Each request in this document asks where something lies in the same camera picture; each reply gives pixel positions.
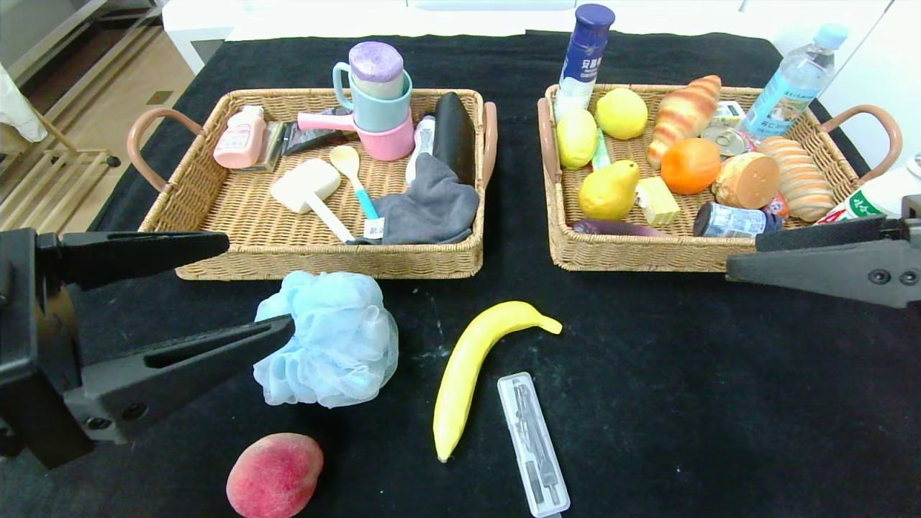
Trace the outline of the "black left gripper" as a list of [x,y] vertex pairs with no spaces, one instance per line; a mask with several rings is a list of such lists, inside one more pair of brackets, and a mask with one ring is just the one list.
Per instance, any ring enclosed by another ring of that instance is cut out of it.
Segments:
[[229,248],[223,232],[2,232],[2,455],[29,450],[54,469],[91,452],[91,440],[124,445],[283,347],[288,314],[154,344],[81,372],[66,284],[90,291]]

